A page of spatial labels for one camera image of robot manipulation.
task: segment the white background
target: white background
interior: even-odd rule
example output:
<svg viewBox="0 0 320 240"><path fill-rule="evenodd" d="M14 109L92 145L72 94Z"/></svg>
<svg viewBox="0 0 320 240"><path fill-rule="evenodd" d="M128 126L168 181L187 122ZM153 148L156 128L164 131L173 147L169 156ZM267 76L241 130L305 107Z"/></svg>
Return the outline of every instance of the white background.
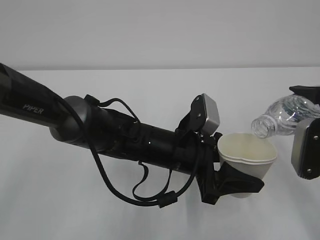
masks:
<svg viewBox="0 0 320 240"><path fill-rule="evenodd" d="M319 0L1 0L19 70L320 67Z"/></svg>
<svg viewBox="0 0 320 240"><path fill-rule="evenodd" d="M216 102L227 134L249 132L253 118L289 86L319 84L320 68L24 71L63 97L91 94L125 100L141 121L174 130L195 96ZM118 110L125 110L115 104ZM0 116L0 239L3 240L318 240L320 183L299 178L291 166L292 136L274 137L278 159L261 193L202 203L194 181L177 203L137 207L106 188L90 152L57 142L45 127ZM136 162L102 156L107 174L131 196L143 170ZM168 171L150 167L138 190L158 192ZM174 172L180 189L188 176Z"/></svg>

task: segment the white paper cup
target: white paper cup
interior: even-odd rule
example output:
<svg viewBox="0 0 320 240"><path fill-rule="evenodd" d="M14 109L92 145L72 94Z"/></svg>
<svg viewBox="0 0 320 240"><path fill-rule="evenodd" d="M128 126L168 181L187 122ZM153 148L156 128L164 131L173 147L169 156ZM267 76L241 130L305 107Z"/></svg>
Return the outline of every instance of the white paper cup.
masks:
<svg viewBox="0 0 320 240"><path fill-rule="evenodd" d="M250 133L223 135L217 144L220 164L227 162L245 174L263 179L277 158L277 150L267 139ZM246 198L251 193L234 193L236 198Z"/></svg>

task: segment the plastic water bottle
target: plastic water bottle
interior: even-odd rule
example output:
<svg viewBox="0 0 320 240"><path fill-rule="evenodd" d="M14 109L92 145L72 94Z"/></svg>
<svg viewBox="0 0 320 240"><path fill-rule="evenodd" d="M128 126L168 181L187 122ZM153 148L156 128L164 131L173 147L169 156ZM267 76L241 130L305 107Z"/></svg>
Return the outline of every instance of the plastic water bottle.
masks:
<svg viewBox="0 0 320 240"><path fill-rule="evenodd" d="M297 124L309 118L320 118L320 107L300 95L280 98L269 106L265 114L253 120L252 132L261 139L273 135L292 135Z"/></svg>

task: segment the bottle neck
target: bottle neck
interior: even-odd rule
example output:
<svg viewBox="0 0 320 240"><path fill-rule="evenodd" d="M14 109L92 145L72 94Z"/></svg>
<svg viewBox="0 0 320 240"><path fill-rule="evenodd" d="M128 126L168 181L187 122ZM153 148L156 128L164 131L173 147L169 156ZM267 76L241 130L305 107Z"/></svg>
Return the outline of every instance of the bottle neck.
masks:
<svg viewBox="0 0 320 240"><path fill-rule="evenodd" d="M269 138L277 133L277 122L271 116L261 115L251 124L251 129L258 138Z"/></svg>

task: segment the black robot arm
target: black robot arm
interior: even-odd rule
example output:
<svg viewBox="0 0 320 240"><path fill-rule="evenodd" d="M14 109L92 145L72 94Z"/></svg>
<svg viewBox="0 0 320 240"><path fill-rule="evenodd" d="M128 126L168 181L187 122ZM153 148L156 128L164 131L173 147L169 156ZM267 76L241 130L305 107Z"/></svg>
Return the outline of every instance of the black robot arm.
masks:
<svg viewBox="0 0 320 240"><path fill-rule="evenodd" d="M113 102L121 102L132 116L105 108ZM226 194L257 193L264 186L260 179L227 163L219 171L214 169L214 163L220 161L217 142L221 133L216 132L220 120L215 101L206 94L198 95L177 129L169 131L141 123L120 99L100 102L90 95L62 99L47 87L0 64L0 113L48 126L56 140L90 149L106 186L130 204L165 207L176 202L194 178L201 200L209 204ZM167 184L154 197L134 195L136 199L131 199L112 186L99 155L152 164L190 177L177 192L166 192ZM143 167L147 176L147 167Z"/></svg>

